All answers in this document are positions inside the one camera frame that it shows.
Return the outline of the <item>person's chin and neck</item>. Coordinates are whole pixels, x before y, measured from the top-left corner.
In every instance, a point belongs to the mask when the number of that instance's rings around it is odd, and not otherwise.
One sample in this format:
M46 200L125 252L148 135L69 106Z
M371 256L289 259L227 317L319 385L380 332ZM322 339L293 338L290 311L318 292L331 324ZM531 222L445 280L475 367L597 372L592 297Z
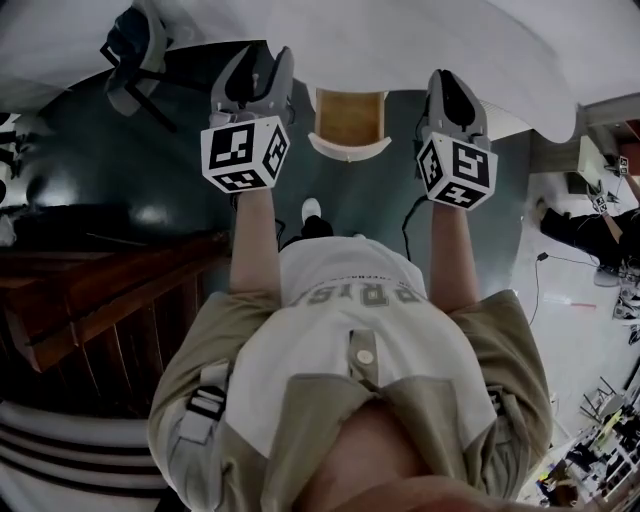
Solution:
M295 512L498 512L467 484L434 476L408 433L380 402L341 427L296 499Z

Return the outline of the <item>dark wooden bed frame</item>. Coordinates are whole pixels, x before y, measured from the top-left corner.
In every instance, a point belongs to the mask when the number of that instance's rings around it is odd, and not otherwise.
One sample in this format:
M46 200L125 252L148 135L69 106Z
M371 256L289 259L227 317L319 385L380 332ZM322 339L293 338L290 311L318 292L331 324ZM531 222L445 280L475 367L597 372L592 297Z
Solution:
M229 256L225 232L119 252L0 250L0 403L145 418L206 275Z

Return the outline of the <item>white flat box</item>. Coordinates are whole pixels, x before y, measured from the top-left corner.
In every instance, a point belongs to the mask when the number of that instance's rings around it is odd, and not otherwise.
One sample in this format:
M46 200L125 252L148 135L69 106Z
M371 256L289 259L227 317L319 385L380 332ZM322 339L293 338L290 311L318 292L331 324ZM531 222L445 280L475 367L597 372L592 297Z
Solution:
M599 148L588 135L580 138L577 171L583 174L600 173L607 164Z

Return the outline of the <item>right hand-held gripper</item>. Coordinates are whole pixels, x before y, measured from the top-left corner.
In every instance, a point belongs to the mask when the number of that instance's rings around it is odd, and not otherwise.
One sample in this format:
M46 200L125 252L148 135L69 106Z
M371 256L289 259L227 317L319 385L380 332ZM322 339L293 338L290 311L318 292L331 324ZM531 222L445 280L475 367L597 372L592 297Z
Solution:
M427 199L475 209L494 194L498 166L484 107L456 74L437 69L429 81L427 119L416 157ZM451 123L461 130L446 133Z

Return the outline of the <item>white black striped bedding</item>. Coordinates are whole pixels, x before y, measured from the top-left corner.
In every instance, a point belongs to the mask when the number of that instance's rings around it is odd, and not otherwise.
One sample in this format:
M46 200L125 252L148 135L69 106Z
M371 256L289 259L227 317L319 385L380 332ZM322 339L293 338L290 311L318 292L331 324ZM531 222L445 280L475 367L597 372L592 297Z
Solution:
M0 401L0 512L184 512L143 420Z

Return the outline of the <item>person's white and khaki shirt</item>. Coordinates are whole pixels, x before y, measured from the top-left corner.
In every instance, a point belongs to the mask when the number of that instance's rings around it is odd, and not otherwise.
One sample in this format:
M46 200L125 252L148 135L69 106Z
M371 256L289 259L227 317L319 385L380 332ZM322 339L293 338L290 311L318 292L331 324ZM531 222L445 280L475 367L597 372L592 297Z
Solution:
M211 295L159 381L148 442L181 501L196 512L289 512L371 401L436 474L515 497L552 434L516 295L446 314L415 265L366 239L299 241L280 258L280 301Z

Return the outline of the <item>person's left forearm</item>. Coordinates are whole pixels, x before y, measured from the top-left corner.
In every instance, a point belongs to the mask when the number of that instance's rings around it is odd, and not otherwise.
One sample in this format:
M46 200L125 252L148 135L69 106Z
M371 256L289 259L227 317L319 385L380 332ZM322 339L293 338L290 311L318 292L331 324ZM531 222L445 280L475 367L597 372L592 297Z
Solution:
M232 293L264 293L280 301L280 260L270 189L238 196L230 266Z

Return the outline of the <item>person's right forearm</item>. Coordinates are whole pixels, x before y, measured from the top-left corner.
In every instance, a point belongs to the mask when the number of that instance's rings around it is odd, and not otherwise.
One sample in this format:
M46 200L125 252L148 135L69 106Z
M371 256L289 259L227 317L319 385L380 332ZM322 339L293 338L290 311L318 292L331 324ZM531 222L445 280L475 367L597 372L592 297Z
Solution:
M466 212L441 203L432 210L428 294L446 314L480 300Z

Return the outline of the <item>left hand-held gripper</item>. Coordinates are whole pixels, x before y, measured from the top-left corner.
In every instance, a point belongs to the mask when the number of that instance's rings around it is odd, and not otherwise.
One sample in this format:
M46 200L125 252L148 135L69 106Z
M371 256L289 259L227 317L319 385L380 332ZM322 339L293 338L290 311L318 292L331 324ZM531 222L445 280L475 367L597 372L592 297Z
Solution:
M224 193L274 188L290 148L280 118L288 116L293 53L282 48L263 92L254 97L255 64L256 46L248 45L226 64L211 89L213 114L210 127L201 132L201 171ZM252 112L237 112L252 99Z

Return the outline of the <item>person's black trousers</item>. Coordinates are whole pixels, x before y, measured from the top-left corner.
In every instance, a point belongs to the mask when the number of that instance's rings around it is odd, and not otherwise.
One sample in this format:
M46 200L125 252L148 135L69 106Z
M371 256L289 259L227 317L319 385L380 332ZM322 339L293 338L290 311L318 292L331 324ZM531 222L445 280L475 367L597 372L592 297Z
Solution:
M304 240L333 237L334 231L328 221L319 215L311 215L304 221L300 236Z

